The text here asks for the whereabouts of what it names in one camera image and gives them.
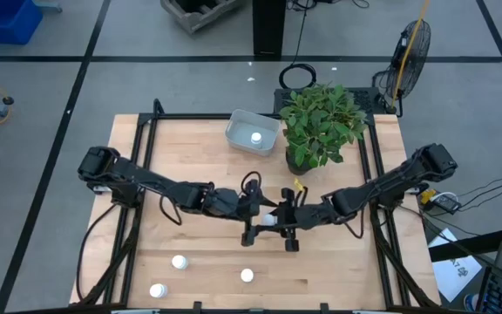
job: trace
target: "gray floor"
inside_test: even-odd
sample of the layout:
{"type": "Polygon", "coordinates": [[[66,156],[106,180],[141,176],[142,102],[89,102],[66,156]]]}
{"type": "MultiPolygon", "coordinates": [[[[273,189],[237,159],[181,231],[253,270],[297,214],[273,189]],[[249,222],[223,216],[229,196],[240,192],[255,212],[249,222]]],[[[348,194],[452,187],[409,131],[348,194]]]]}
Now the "gray floor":
{"type": "MultiPolygon", "coordinates": [[[[370,0],[319,4],[307,17],[302,55],[389,56],[423,1],[370,0]]],[[[485,0],[502,37],[502,1],[485,0]]],[[[62,1],[64,12],[44,13],[31,42],[2,45],[8,56],[83,56],[102,0],[62,1]]],[[[295,52],[301,14],[286,19],[284,54],[295,52]]],[[[433,1],[432,56],[500,56],[475,1],[433,1]]],[[[188,36],[155,0],[112,0],[96,56],[251,55],[251,8],[237,10],[188,36]]],[[[93,195],[76,176],[86,149],[104,145],[118,113],[151,110],[160,98],[170,113],[272,111],[278,73],[287,63],[91,63],[53,172],[7,311],[65,306],[78,245],[93,195]]],[[[367,86],[385,63],[312,63],[320,82],[367,86]]],[[[0,126],[0,286],[30,208],[79,63],[0,63],[0,84],[16,100],[0,126]]],[[[308,75],[291,72],[288,84],[308,75]]],[[[409,153],[444,143],[460,165],[437,187],[462,193],[502,175],[502,63],[427,64],[400,120],[409,153]]],[[[448,221],[477,233],[502,229],[502,198],[448,221]]],[[[466,237],[456,232],[458,238],[466,237]]]]}

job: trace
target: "white label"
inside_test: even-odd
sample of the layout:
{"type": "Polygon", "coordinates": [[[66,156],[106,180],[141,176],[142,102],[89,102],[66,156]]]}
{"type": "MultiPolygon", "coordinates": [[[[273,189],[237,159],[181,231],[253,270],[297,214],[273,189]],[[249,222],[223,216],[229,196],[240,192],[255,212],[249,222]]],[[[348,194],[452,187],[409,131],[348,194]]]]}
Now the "white label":
{"type": "MultiPolygon", "coordinates": [[[[441,232],[441,236],[456,241],[457,238],[447,228],[441,232]]],[[[435,237],[429,247],[448,243],[440,236],[435,237]]],[[[437,279],[437,287],[443,296],[452,302],[458,293],[478,274],[481,265],[471,256],[451,259],[448,261],[434,262],[433,271],[437,279]]]]}

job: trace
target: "fan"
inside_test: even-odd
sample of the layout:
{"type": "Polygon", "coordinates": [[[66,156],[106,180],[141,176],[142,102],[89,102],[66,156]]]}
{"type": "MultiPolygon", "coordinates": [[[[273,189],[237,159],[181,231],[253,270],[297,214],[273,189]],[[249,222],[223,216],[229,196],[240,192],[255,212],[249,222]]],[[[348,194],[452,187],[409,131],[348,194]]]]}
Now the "fan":
{"type": "Polygon", "coordinates": [[[398,100],[400,113],[397,113],[397,116],[402,117],[402,99],[408,96],[416,85],[419,74],[424,68],[430,41],[430,26],[423,19],[411,22],[400,34],[389,67],[385,71],[375,73],[373,76],[372,87],[376,86],[377,78],[380,77],[379,87],[383,88],[384,92],[378,95],[377,101],[383,104],[387,113],[397,113],[394,101],[398,100]],[[386,85],[381,85],[384,76],[387,77],[386,85]],[[390,104],[386,101],[385,96],[392,99],[390,104]]]}

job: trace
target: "blue bin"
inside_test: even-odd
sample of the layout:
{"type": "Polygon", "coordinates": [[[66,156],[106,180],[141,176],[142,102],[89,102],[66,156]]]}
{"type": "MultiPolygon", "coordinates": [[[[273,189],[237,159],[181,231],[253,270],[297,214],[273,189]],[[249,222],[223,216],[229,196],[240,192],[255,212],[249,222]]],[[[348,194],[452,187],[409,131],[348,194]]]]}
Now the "blue bin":
{"type": "Polygon", "coordinates": [[[26,44],[42,21],[32,0],[0,0],[0,44],[26,44]]]}

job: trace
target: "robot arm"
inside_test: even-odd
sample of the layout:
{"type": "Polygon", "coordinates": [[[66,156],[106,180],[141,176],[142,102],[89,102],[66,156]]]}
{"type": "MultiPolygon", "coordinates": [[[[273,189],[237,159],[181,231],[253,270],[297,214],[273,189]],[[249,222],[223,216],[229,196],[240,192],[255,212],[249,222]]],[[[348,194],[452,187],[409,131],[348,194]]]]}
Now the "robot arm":
{"type": "Polygon", "coordinates": [[[451,177],[456,162],[442,145],[431,144],[418,149],[400,167],[361,187],[340,188],[323,195],[319,204],[304,204],[307,189],[295,196],[289,188],[282,190],[282,201],[274,204],[262,195],[261,176],[248,174],[241,183],[242,193],[227,188],[214,188],[212,182],[176,182],[133,164],[108,147],[92,147],[83,159],[78,174],[92,189],[105,185],[112,190],[112,202],[132,208],[140,203],[141,191],[151,190],[170,199],[185,213],[245,222],[241,238],[243,246],[253,245],[262,231],[277,232],[286,238],[286,250],[299,250],[296,229],[312,229],[325,224],[342,224],[357,216],[371,200],[378,199],[385,207],[395,207],[404,198],[404,191],[421,181],[438,182],[451,177]],[[246,182],[250,175],[257,179],[246,182]],[[260,205],[274,207],[274,225],[255,225],[253,216],[260,205]]]}

